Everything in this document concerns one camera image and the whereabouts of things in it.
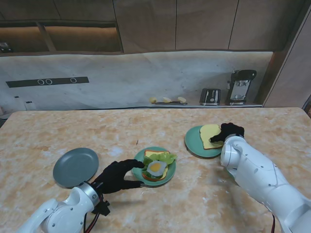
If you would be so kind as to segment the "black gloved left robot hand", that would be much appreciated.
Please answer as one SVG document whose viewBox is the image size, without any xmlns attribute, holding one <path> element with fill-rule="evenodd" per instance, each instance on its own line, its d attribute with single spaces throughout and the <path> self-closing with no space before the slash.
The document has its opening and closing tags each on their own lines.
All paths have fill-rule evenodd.
<svg viewBox="0 0 311 233">
<path fill-rule="evenodd" d="M 124 177 L 133 168 L 144 168 L 144 163 L 136 159 L 114 161 L 91 183 L 99 194 L 111 194 L 120 190 L 140 188 L 141 181 L 128 181 Z"/>
</svg>

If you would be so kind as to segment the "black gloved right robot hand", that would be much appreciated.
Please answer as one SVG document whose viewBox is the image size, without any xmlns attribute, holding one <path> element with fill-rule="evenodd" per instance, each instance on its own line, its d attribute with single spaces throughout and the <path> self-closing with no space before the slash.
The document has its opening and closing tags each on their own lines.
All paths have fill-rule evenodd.
<svg viewBox="0 0 311 233">
<path fill-rule="evenodd" d="M 209 139 L 211 143 L 215 142 L 225 142 L 225 140 L 230 136 L 240 136 L 244 137 L 244 128 L 241 126 L 237 126 L 233 123 L 223 123 L 221 124 L 221 131 L 218 135 L 215 135 Z"/>
</svg>

